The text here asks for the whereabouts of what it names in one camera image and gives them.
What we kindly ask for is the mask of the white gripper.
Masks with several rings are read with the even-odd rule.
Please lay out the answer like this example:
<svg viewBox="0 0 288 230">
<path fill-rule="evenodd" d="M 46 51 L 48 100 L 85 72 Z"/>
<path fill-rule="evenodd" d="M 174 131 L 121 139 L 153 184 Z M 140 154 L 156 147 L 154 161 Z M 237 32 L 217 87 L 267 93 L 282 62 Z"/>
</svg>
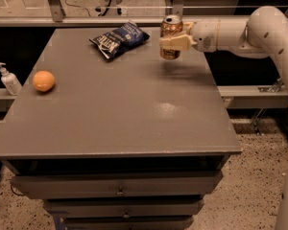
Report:
<svg viewBox="0 0 288 230">
<path fill-rule="evenodd" d="M 165 50 L 187 51 L 194 47 L 199 52 L 212 53 L 217 50 L 216 18 L 202 19 L 195 22 L 184 22 L 183 32 L 168 35 L 159 39 L 159 46 Z"/>
</svg>

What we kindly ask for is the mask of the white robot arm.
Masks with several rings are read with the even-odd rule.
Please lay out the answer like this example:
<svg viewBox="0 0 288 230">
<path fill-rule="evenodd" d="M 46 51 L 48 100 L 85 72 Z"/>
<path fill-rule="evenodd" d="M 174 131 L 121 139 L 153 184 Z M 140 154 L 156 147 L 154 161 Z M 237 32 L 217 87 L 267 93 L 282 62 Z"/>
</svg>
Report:
<svg viewBox="0 0 288 230">
<path fill-rule="evenodd" d="M 208 17 L 182 21 L 166 16 L 160 28 L 160 55 L 172 59 L 174 51 L 228 51 L 242 58 L 269 57 L 288 92 L 288 19 L 276 7 L 256 9 L 248 17 Z"/>
</svg>

